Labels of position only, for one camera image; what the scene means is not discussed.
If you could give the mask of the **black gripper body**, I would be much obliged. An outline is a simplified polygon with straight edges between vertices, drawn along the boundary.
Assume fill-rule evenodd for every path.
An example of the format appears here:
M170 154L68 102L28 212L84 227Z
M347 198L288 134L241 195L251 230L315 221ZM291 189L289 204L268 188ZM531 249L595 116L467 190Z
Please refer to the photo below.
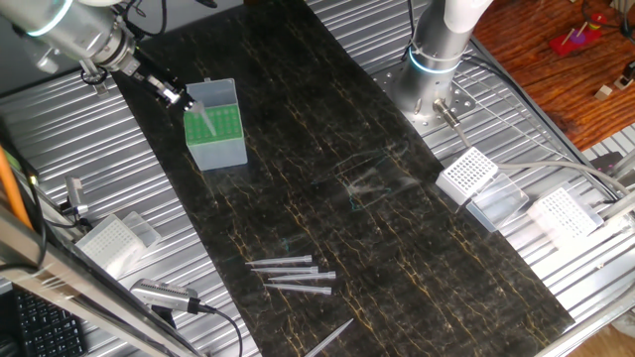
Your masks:
M182 85L178 79L152 62L139 62L132 78L163 104L177 104L182 99Z

